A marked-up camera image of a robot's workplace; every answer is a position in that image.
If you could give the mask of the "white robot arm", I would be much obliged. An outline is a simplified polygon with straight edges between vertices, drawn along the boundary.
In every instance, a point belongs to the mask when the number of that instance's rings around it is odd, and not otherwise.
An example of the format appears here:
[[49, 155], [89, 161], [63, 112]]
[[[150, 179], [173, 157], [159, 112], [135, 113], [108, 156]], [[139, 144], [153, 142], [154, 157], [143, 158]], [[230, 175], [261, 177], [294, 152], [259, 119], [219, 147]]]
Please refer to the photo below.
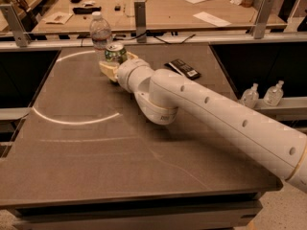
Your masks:
[[166, 126], [183, 109], [271, 173], [307, 192], [307, 135], [167, 69], [133, 57], [100, 62], [102, 72], [134, 95], [153, 123]]

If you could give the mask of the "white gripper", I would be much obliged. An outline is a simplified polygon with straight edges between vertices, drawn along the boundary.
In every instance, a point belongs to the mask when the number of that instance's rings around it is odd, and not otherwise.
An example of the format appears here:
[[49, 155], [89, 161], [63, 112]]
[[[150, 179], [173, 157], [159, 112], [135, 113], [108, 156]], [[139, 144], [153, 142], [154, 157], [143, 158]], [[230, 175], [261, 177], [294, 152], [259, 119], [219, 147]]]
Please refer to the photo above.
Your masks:
[[151, 78], [151, 66], [134, 53], [127, 52], [128, 60], [120, 66], [116, 62], [100, 61], [101, 72], [124, 89], [147, 89]]

